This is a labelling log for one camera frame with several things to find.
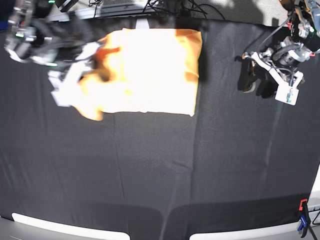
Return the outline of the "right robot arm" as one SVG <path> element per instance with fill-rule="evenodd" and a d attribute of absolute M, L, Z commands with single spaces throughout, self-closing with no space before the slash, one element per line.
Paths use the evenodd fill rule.
<path fill-rule="evenodd" d="M 50 21 L 54 5 L 69 10 L 74 0 L 17 0 L 8 18 L 5 50 L 11 59 L 49 67 L 51 95 L 59 107 L 70 107 L 80 94 L 78 82 L 93 70 L 94 55 L 102 46 L 89 24 L 68 13 L 68 25 Z"/>

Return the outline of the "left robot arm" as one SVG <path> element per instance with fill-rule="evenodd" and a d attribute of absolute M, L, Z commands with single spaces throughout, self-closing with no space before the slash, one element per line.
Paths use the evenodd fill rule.
<path fill-rule="evenodd" d="M 256 81 L 265 84 L 266 97 L 273 96 L 281 83 L 292 87 L 298 83 L 298 67 L 320 52 L 320 5 L 315 0 L 282 0 L 287 19 L 268 35 L 256 51 L 245 52 L 248 76 L 240 89 L 253 92 Z M 266 42 L 282 27 L 290 34 L 278 44 L 267 47 Z"/>

